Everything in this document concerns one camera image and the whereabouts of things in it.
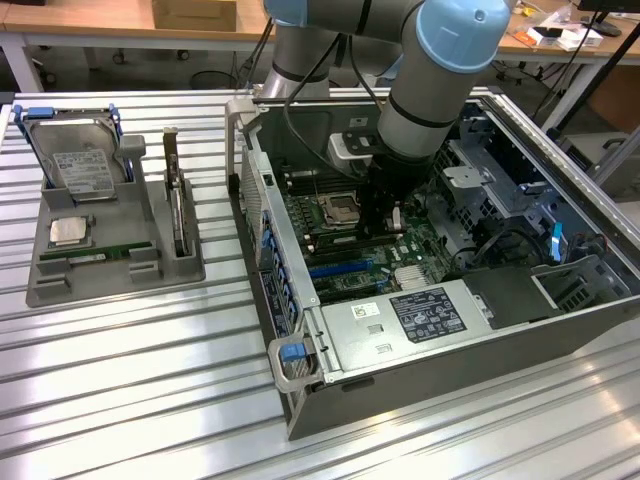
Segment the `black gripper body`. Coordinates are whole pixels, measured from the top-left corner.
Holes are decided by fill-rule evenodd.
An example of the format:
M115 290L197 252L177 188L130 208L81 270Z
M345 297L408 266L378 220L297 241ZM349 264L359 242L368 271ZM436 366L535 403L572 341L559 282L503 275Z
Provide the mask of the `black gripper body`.
M394 152L376 153L359 186L362 201L404 201L432 174L434 155L405 157Z

